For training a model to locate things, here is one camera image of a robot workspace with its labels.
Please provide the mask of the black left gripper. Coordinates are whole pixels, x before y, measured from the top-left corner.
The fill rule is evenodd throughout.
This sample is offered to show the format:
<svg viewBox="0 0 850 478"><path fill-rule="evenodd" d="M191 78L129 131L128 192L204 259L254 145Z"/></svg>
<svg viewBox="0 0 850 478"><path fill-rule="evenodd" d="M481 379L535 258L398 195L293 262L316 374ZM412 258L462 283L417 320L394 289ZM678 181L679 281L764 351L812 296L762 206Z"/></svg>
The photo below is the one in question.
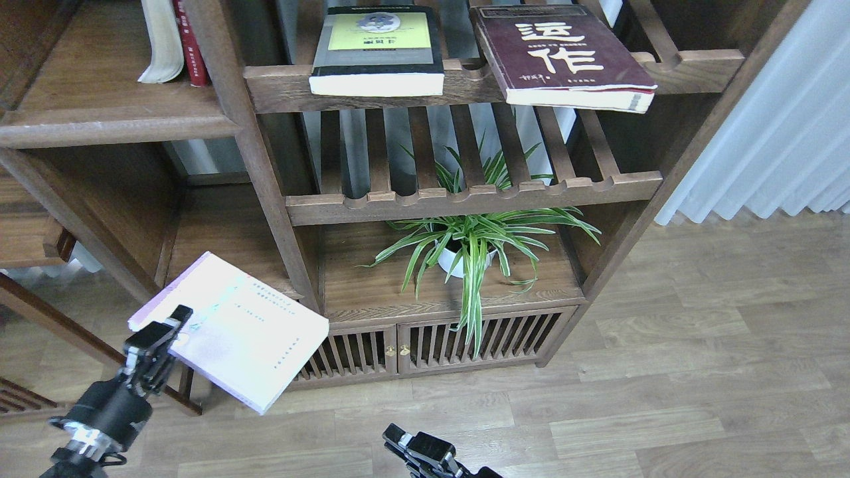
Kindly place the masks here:
<svg viewBox="0 0 850 478"><path fill-rule="evenodd" d="M178 305L166 320L152 321L124 343L126 363L107 381L97 381L63 416L49 423L72 436L67 449L85 459L103 459L127 451L152 414L147 398L159 394L175 358L169 348L193 315Z"/></svg>

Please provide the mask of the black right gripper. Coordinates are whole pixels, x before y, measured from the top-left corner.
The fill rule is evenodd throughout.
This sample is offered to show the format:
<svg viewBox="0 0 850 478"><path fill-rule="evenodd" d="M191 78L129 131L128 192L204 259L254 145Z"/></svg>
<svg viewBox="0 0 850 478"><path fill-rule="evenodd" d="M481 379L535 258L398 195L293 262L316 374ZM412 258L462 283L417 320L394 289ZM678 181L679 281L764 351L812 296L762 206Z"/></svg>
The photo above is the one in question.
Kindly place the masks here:
<svg viewBox="0 0 850 478"><path fill-rule="evenodd" d="M401 460L412 477L500 477L488 467L473 473L456 461L454 445L423 432L415 436L396 424L389 424L382 433L385 447L398 449Z"/></svg>

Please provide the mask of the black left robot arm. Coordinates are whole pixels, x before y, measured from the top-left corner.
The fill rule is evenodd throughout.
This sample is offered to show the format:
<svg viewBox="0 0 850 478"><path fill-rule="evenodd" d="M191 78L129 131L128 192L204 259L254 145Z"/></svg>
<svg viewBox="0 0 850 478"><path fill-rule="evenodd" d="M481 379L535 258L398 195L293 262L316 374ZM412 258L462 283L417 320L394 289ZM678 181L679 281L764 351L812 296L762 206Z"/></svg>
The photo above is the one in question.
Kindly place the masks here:
<svg viewBox="0 0 850 478"><path fill-rule="evenodd" d="M94 382L64 416L48 422L72 438L55 450L43 477L104 477L104 468L125 465L131 447L152 415L147 398L160 394L176 358L169 350L193 309L178 305L163 321L152 321L124 343L126 363L115 377Z"/></svg>

